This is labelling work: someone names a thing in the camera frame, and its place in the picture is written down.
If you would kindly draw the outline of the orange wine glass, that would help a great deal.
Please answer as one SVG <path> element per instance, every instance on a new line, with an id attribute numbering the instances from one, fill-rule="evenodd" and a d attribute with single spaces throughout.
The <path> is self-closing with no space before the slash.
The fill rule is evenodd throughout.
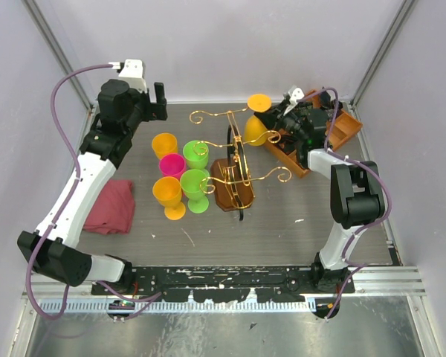
<path id="1" fill-rule="evenodd" d="M 182 189 L 178 179 L 172 176 L 158 179 L 152 187 L 152 194 L 164 207 L 166 218 L 179 220 L 185 215 L 186 207 L 182 202 Z"/>
<path id="2" fill-rule="evenodd" d="M 253 94 L 248 98 L 247 106 L 254 113 L 263 113 L 270 109 L 271 99 L 266 94 Z M 265 125 L 253 114 L 246 121 L 243 141 L 254 147 L 262 146 L 267 138 L 266 132 Z"/>
<path id="3" fill-rule="evenodd" d="M 178 152 L 177 138 L 168 132 L 156 135 L 152 139 L 151 146 L 158 159 L 162 159 L 166 155 Z"/>

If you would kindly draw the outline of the orange wine glass front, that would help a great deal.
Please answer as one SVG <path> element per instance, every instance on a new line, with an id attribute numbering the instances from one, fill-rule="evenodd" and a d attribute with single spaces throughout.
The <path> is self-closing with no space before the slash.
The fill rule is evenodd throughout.
<path id="1" fill-rule="evenodd" d="M 182 202 L 182 189 L 178 179 L 172 176 L 158 179 L 152 187 L 152 194 L 164 207 L 166 218 L 179 220 L 185 215 L 186 207 Z"/>

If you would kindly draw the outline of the gold wire glass rack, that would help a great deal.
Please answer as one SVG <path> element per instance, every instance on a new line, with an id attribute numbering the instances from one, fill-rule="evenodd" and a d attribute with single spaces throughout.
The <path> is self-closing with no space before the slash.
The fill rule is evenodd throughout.
<path id="1" fill-rule="evenodd" d="M 254 181 L 261 181 L 269 177 L 272 173 L 280 171 L 277 175 L 277 179 L 286 183 L 292 177 L 291 171 L 287 167 L 278 166 L 271 169 L 267 174 L 259 178 L 252 178 L 251 171 L 248 165 L 247 156 L 245 154 L 245 146 L 247 144 L 254 144 L 258 140 L 263 139 L 271 144 L 277 144 L 281 140 L 282 136 L 279 132 L 271 130 L 263 130 L 256 138 L 246 141 L 243 139 L 243 135 L 239 130 L 238 123 L 235 119 L 235 114 L 239 113 L 239 110 L 228 110 L 222 113 L 210 113 L 203 110 L 196 110 L 189 115 L 191 123 L 199 125 L 203 122 L 204 116 L 221 117 L 225 116 L 228 120 L 227 129 L 227 143 L 215 144 L 210 141 L 197 141 L 193 145 L 193 152 L 196 155 L 203 156 L 209 152 L 209 149 L 203 148 L 204 145 L 225 148 L 227 150 L 227 158 L 225 164 L 219 165 L 220 176 L 210 175 L 200 183 L 200 189 L 205 194 L 216 194 L 217 185 L 221 184 L 227 191 L 228 198 L 233 210 L 239 212 L 239 221 L 242 221 L 245 217 L 244 210 L 248 209 L 252 203 L 245 203 L 242 198 L 242 193 L 248 190 L 250 193 L 254 193 L 252 183 Z"/>

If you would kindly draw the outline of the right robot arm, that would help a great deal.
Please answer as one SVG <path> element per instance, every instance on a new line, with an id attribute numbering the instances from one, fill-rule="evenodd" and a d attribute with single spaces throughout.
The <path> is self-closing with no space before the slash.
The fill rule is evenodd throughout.
<path id="1" fill-rule="evenodd" d="M 315 107 L 288 101 L 272 106 L 256 117 L 265 128 L 281 134 L 285 145 L 304 170 L 330 181 L 329 207 L 334 224 L 323 248 L 311 264 L 309 280 L 314 289 L 327 293 L 349 275 L 349 257 L 361 234 L 386 219 L 389 195 L 373 161 L 356 161 L 338 155 L 332 131 L 341 115 L 339 105 Z"/>

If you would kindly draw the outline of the green wine glass back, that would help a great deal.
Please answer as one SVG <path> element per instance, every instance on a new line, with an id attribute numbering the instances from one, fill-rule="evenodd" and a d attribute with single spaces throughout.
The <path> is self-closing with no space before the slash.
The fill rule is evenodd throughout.
<path id="1" fill-rule="evenodd" d="M 189 169 L 206 169 L 209 161 L 208 146 L 203 141 L 189 141 L 184 145 L 183 157 Z"/>

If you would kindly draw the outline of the green wine glass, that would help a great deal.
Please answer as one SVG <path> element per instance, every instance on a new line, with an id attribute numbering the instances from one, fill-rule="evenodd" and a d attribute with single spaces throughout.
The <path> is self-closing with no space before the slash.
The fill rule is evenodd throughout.
<path id="1" fill-rule="evenodd" d="M 206 169 L 209 161 L 208 146 L 203 141 L 189 141 L 184 145 L 183 157 L 189 169 Z"/>
<path id="2" fill-rule="evenodd" d="M 181 188 L 188 198 L 187 206 L 192 213 L 203 213 L 209 207 L 209 200 L 201 189 L 201 184 L 205 186 L 206 183 L 207 176 L 199 169 L 187 170 L 180 178 Z"/>

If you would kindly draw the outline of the green wine glass front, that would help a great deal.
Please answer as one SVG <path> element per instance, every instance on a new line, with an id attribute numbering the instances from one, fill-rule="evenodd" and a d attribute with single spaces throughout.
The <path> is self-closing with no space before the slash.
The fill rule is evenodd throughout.
<path id="1" fill-rule="evenodd" d="M 201 189 L 201 184 L 205 186 L 206 183 L 207 176 L 199 169 L 187 170 L 180 178 L 181 188 L 188 198 L 187 206 L 192 213 L 203 213 L 209 207 L 209 200 Z"/>

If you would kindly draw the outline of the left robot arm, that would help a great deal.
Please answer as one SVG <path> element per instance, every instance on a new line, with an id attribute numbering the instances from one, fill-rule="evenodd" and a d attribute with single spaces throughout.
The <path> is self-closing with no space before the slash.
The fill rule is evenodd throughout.
<path id="1" fill-rule="evenodd" d="M 130 292 L 132 264 L 109 255 L 96 256 L 76 249 L 84 223 L 101 190 L 132 147 L 138 126 L 166 120 L 164 84 L 154 84 L 156 101 L 123 80 L 109 80 L 98 94 L 99 113 L 80 146 L 79 173 L 73 174 L 50 213 L 34 232 L 20 233 L 17 244 L 34 273 L 65 285 L 104 281 L 118 295 Z"/>

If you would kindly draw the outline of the wooden compartment tray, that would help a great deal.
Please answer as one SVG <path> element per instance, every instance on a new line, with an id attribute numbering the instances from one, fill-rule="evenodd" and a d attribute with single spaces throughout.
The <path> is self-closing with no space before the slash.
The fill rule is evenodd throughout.
<path id="1" fill-rule="evenodd" d="M 313 105 L 306 119 L 309 125 L 309 139 L 297 140 L 281 129 L 277 131 L 282 136 L 279 143 L 265 143 L 269 151 L 299 178 L 310 173 L 307 156 L 310 150 L 322 149 L 324 143 L 327 143 L 330 149 L 336 151 L 355 137 L 362 128 L 362 123 L 346 112 L 342 103 L 336 104 L 329 93 L 313 93 L 311 90 L 308 93 L 311 99 L 303 101 Z"/>

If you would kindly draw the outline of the black mounting base plate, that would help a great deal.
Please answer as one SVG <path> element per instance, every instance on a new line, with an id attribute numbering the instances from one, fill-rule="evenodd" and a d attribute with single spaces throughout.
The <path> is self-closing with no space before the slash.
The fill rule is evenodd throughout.
<path id="1" fill-rule="evenodd" d="M 307 294 L 337 294 L 349 276 L 348 268 L 327 270 L 311 266 L 141 266 L 126 268 L 117 283 L 93 286 L 93 295 L 142 298 L 161 293 L 166 302 L 242 302 L 251 293 L 258 303 L 302 302 Z"/>

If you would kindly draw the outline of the pink wine glass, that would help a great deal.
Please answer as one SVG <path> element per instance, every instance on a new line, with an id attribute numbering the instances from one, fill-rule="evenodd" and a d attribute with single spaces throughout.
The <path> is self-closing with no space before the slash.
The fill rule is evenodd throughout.
<path id="1" fill-rule="evenodd" d="M 180 179 L 187 169 L 184 157 L 178 153 L 165 155 L 159 162 L 159 170 L 162 176 L 170 176 Z"/>

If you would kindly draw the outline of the red folded cloth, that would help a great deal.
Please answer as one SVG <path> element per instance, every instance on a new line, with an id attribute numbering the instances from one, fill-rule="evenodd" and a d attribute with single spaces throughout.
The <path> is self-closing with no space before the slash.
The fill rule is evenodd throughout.
<path id="1" fill-rule="evenodd" d="M 135 214 L 131 180 L 109 180 L 85 220 L 83 230 L 96 234 L 128 234 Z"/>

